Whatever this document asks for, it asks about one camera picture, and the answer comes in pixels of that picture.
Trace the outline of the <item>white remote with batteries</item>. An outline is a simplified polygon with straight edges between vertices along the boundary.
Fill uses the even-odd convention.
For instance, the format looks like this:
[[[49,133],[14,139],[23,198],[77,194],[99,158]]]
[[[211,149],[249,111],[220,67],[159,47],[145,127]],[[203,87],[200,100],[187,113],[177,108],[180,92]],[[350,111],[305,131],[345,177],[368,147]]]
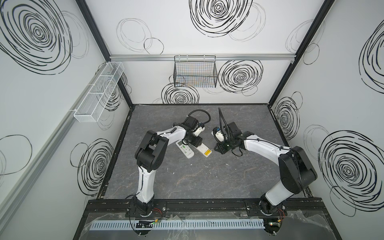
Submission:
[[[209,149],[205,144],[201,143],[198,147],[196,147],[196,149],[204,155],[204,152],[206,152],[207,150],[211,150]]]

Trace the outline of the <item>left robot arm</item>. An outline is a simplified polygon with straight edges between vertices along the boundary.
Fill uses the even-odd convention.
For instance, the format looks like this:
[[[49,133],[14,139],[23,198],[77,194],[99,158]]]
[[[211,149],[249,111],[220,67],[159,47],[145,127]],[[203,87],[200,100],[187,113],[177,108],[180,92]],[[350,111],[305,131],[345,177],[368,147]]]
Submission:
[[[199,147],[202,144],[200,133],[204,129],[204,123],[188,116],[184,122],[170,129],[146,132],[135,153],[139,184],[137,193],[133,196],[133,203],[142,216],[152,213],[156,171],[164,161],[168,146],[181,141]]]

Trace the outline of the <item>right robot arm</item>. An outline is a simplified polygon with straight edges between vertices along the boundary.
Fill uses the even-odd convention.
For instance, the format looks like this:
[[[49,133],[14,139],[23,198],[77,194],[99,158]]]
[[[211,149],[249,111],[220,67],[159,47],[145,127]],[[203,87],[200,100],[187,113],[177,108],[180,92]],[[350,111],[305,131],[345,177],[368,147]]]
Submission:
[[[260,198],[261,212],[271,216],[282,206],[282,202],[293,195],[304,192],[317,178],[306,152],[301,147],[289,148],[274,144],[251,132],[242,132],[232,122],[228,127],[215,127],[212,135],[217,141],[216,152],[225,154],[239,148],[256,153],[279,167],[280,180]]]

